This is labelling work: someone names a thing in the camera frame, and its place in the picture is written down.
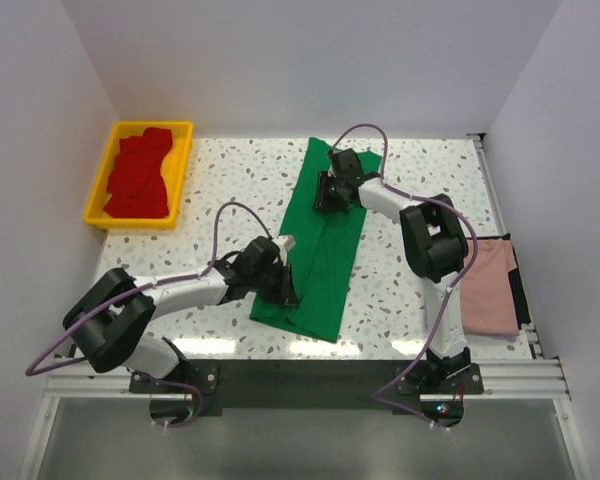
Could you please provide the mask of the green t shirt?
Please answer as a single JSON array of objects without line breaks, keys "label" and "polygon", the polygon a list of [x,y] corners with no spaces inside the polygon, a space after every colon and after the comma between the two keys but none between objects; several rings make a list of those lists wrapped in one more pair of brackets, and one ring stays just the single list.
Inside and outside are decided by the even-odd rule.
[{"label": "green t shirt", "polygon": [[313,209],[318,174],[329,166],[330,146],[310,138],[279,232],[296,245],[289,254],[297,306],[273,305],[257,297],[249,319],[283,331],[334,343],[338,339],[366,210],[344,213]]}]

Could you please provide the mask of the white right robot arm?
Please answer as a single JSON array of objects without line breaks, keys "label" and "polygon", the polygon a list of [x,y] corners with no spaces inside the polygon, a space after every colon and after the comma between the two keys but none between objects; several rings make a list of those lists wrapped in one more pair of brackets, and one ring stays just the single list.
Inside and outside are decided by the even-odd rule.
[{"label": "white right robot arm", "polygon": [[471,365],[459,292],[470,249],[458,212],[444,194],[410,195],[365,171],[351,149],[330,149],[327,157],[330,167],[318,174],[314,209],[346,212],[356,206],[398,223],[407,263],[422,280],[428,336],[400,377],[422,390],[449,392]]}]

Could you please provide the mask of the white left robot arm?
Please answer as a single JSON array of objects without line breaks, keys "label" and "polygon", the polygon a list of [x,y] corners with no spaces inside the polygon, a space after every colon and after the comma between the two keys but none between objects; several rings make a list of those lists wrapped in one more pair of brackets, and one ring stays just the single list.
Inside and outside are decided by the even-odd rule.
[{"label": "white left robot arm", "polygon": [[149,323],[198,306],[223,305],[250,293],[276,306],[296,306],[290,235],[259,236],[244,249],[202,269],[168,277],[106,272],[65,316],[62,326],[97,373],[125,367],[165,392],[193,383],[188,359],[165,338],[146,333]]}]

